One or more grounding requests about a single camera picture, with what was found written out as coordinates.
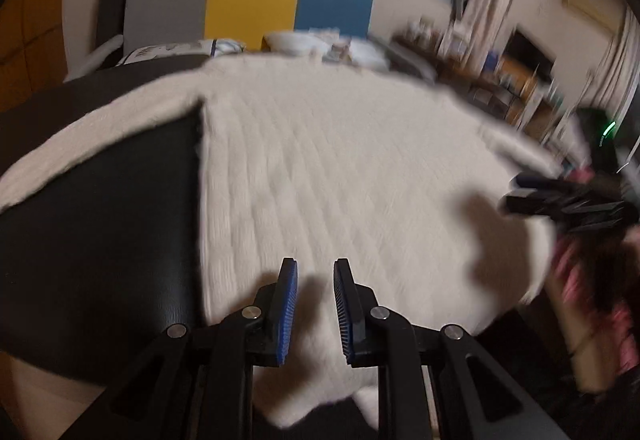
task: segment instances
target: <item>bed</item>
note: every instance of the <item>bed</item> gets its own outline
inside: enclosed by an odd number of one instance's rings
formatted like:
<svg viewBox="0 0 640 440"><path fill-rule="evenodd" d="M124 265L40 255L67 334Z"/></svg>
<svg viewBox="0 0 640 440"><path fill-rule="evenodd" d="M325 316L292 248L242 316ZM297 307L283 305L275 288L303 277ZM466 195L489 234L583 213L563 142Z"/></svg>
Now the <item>bed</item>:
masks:
<svg viewBox="0 0 640 440"><path fill-rule="evenodd" d="M353 395L375 423L358 396L375 372L340 351L336 258L432 328L479 332L542 287L552 230L496 206L517 172L505 155L555 164L444 88L281 56L212 59L120 97L73 84L73 115L24 105L23 122L43 119L30 143L19 111L2 116L3 145L22 144L0 178L0 336L31 364L105 384L166 326L244 305L291 256L299 317L285 367L255 377L257 409L290 426Z"/></svg>

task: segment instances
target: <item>black leather surface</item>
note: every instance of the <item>black leather surface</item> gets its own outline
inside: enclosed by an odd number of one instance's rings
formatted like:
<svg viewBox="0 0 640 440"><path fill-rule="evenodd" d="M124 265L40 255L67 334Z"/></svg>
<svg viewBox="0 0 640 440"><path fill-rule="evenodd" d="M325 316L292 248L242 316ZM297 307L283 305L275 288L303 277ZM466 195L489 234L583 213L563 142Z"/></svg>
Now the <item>black leather surface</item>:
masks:
<svg viewBox="0 0 640 440"><path fill-rule="evenodd" d="M100 70L38 92L0 113L0 175L57 131L117 97L163 75L197 68L207 56L173 56Z"/></svg>
<svg viewBox="0 0 640 440"><path fill-rule="evenodd" d="M0 172L84 113L197 64L106 70L1 114ZM0 215L1 350L104 384L168 325L202 325L199 144L195 110L114 144Z"/></svg>

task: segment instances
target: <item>pink clothing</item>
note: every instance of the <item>pink clothing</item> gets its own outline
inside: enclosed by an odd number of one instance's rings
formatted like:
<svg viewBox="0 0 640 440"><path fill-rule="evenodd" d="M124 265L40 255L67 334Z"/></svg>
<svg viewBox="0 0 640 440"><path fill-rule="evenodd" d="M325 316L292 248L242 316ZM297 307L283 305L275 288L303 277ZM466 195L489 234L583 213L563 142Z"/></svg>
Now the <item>pink clothing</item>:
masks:
<svg viewBox="0 0 640 440"><path fill-rule="evenodd" d="M596 311L591 294L584 287L577 247L573 237L562 237L556 243L551 268L562 284L562 300L586 316L594 330L609 329L612 332L619 352L618 373L624 373L640 363L636 341L630 333L633 326L631 312L624 302L617 303L610 314Z"/></svg>

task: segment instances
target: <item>quilted white fabric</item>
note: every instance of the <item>quilted white fabric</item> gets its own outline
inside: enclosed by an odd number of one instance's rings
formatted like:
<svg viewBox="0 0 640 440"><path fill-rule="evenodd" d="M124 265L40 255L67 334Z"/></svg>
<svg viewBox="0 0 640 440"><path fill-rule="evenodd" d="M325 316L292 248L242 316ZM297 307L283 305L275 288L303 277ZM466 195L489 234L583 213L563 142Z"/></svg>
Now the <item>quilted white fabric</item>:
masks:
<svg viewBox="0 0 640 440"><path fill-rule="evenodd" d="M478 332L540 289L551 229L497 213L516 171L492 149L548 171L547 157L447 90L306 59L215 59L132 91L14 164L0 178L0 208L198 102L209 322L250 302L283 257L298 260L286 365L255 372L255 404L273 423L291 425L375 384L375 370L352 370L342 356L336 258L349 258L381 305L436 329L456 322Z"/></svg>

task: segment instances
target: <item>wooden floor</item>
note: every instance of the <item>wooden floor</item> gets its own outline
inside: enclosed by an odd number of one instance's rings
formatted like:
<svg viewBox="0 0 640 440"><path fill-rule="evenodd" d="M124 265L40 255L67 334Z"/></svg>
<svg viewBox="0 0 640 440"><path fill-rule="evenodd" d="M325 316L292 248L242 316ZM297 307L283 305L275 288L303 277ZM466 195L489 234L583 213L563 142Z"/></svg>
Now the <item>wooden floor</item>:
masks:
<svg viewBox="0 0 640 440"><path fill-rule="evenodd" d="M5 0L0 6L0 112L66 75L62 0Z"/></svg>

